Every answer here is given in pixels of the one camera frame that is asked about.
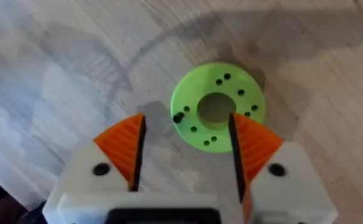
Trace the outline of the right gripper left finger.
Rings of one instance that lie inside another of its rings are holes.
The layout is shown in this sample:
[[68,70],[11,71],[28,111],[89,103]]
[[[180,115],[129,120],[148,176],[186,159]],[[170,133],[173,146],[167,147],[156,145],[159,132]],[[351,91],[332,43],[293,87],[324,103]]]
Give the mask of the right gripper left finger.
[[43,207],[47,223],[104,223],[121,194],[138,190],[145,133],[136,114],[77,144]]

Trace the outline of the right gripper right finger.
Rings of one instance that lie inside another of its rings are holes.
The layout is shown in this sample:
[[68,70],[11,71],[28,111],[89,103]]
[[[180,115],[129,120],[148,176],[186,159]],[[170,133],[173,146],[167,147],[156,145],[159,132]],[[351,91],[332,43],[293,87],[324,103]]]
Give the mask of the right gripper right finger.
[[244,223],[330,224],[338,211],[306,151],[239,113],[229,117]]

